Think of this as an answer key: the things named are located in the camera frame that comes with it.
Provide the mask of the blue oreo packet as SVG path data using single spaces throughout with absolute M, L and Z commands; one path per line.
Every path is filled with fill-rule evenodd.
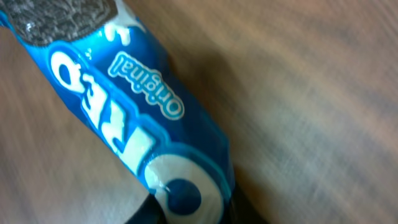
M 125 2 L 2 1 L 1 25 L 167 223 L 224 222 L 235 186 L 227 137 Z

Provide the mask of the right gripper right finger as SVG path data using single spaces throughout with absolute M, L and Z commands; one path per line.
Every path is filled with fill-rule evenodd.
M 254 205 L 249 201 L 243 189 L 236 184 L 228 210 L 230 224 L 267 224 Z

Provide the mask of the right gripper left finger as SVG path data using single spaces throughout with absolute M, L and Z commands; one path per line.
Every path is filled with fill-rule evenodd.
M 149 194 L 136 213 L 125 224 L 167 224 L 164 212 L 155 197 Z

